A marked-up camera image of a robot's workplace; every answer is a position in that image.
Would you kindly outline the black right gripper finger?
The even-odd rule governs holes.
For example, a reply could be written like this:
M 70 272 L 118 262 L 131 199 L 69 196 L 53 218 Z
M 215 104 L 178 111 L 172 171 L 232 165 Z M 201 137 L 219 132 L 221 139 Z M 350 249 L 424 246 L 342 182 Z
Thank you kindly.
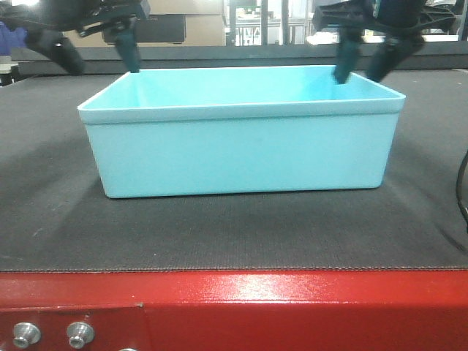
M 361 36 L 340 36 L 333 76 L 338 84 L 345 84 L 360 57 Z
M 417 53 L 423 46 L 424 38 L 421 34 L 411 37 L 387 35 L 371 57 L 366 77 L 374 82 L 381 82 L 401 62 Z

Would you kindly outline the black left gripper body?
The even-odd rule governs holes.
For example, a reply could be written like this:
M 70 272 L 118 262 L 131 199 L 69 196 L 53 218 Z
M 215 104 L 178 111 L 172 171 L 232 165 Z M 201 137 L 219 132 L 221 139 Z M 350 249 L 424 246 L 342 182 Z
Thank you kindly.
M 33 1 L 1 2 L 1 22 L 9 29 L 76 31 L 80 36 L 134 26 L 150 14 L 148 1 Z

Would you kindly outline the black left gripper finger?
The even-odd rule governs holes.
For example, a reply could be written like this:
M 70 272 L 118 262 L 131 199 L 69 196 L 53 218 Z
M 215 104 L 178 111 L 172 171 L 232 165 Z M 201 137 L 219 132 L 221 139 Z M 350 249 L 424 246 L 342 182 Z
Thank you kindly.
M 131 28 L 114 31 L 114 46 L 128 72 L 140 71 L 140 53 Z
M 26 47 L 59 65 L 71 75 L 82 75 L 85 61 L 68 37 L 48 29 L 28 30 Z

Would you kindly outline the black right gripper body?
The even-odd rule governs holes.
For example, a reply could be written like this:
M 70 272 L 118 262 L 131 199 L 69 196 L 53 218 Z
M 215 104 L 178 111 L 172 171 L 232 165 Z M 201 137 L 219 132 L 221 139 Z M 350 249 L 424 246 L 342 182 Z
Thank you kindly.
M 386 34 L 408 35 L 426 29 L 447 31 L 455 23 L 450 10 L 425 1 L 341 1 L 315 8 L 316 30 L 327 27 L 370 29 Z

